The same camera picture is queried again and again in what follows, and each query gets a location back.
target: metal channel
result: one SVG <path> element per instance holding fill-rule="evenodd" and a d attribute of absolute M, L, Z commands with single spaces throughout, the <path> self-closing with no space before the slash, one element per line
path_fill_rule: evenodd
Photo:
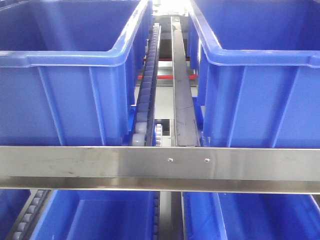
<path fill-rule="evenodd" d="M 199 136 L 179 17 L 171 17 L 175 145 L 198 147 Z"/>
<path fill-rule="evenodd" d="M 185 239 L 181 196 L 182 196 L 182 193 L 180 191 L 171 192 L 172 240 Z"/>
<path fill-rule="evenodd" d="M 173 240 L 171 217 L 171 192 L 160 192 L 159 234 L 158 240 Z"/>
<path fill-rule="evenodd" d="M 0 188 L 320 193 L 320 149 L 1 146 Z"/>

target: red strip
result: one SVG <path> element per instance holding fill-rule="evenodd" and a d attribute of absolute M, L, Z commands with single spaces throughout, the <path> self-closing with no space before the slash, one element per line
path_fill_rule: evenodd
<path fill-rule="evenodd" d="M 195 74 L 191 74 L 189 75 L 189 79 L 193 80 L 193 79 L 196 79 L 197 75 Z M 172 75 L 159 75 L 156 77 L 157 79 L 174 79 L 174 76 Z M 142 75 L 139 75 L 138 76 L 138 79 L 141 80 L 142 79 Z"/>

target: plastic bin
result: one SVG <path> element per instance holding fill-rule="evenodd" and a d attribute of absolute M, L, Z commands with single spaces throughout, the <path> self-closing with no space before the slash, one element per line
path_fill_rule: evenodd
<path fill-rule="evenodd" d="M 318 240 L 310 195 L 184 193 L 186 240 Z"/>
<path fill-rule="evenodd" d="M 56 190 L 31 240 L 153 240 L 151 191 Z"/>
<path fill-rule="evenodd" d="M 25 189 L 0 189 L 0 239 L 5 239 L 30 196 Z"/>
<path fill-rule="evenodd" d="M 147 7 L 147 0 L 1 7 L 0 145 L 121 145 L 146 53 Z"/>
<path fill-rule="evenodd" d="M 190 0 L 212 147 L 320 147 L 320 1 Z"/>

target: stainless steel bar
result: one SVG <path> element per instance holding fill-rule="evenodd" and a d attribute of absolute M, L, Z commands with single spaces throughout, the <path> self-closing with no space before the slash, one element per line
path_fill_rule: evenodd
<path fill-rule="evenodd" d="M 171 17 L 175 145 L 200 146 L 179 17 Z"/>
<path fill-rule="evenodd" d="M 320 149 L 0 146 L 0 166 L 0 188 L 320 193 Z"/>
<path fill-rule="evenodd" d="M 0 177 L 0 188 L 320 194 L 318 181 L 137 177 Z"/>
<path fill-rule="evenodd" d="M 0 166 L 1 177 L 317 182 L 320 149 L 0 146 Z"/>

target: bin rim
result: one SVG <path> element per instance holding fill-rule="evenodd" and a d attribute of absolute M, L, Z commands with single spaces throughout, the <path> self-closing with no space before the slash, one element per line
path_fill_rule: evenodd
<path fill-rule="evenodd" d="M 58 2 L 62 0 L 27 0 L 34 2 Z M 13 3 L 1 9 L 18 5 Z M 141 0 L 132 12 L 113 47 L 108 51 L 8 51 L 0 50 L 0 68 L 29 68 L 39 66 L 116 67 L 128 58 L 133 41 L 140 27 L 148 0 Z"/>
<path fill-rule="evenodd" d="M 218 66 L 306 66 L 320 68 L 320 50 L 223 49 L 195 0 L 188 11 L 209 63 Z"/>

